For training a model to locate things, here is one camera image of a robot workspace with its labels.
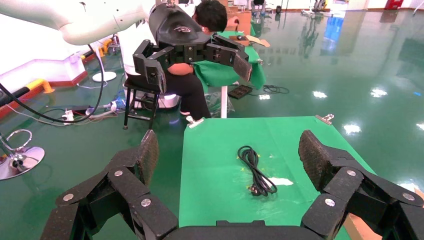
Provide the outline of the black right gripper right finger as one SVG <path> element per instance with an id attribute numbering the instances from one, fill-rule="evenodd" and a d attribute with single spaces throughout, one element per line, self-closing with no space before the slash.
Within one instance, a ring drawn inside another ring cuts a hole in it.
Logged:
<path id="1" fill-rule="evenodd" d="M 353 214 L 384 240 L 424 237 L 424 200 L 418 194 L 366 170 L 349 152 L 324 145 L 305 130 L 298 155 L 319 196 L 301 226 L 332 240 Z"/>

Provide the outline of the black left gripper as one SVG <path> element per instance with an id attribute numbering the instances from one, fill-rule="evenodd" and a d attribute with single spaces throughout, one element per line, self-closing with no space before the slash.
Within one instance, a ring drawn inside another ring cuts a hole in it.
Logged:
<path id="1" fill-rule="evenodd" d="M 243 80 L 251 80 L 253 68 L 245 46 L 216 33 L 205 34 L 179 6 L 161 3 L 148 20 L 156 45 L 145 39 L 132 57 L 136 73 L 155 86 L 155 91 L 167 91 L 165 70 L 180 63 L 209 61 L 232 67 Z"/>

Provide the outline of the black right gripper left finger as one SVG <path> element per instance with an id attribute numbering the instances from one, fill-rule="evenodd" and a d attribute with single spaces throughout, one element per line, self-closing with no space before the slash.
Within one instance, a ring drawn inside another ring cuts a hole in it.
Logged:
<path id="1" fill-rule="evenodd" d="M 57 197 L 41 239 L 90 240 L 116 215 L 137 239 L 164 239 L 179 221 L 149 188 L 158 159 L 150 129 L 138 146 L 118 151 L 102 171 Z"/>

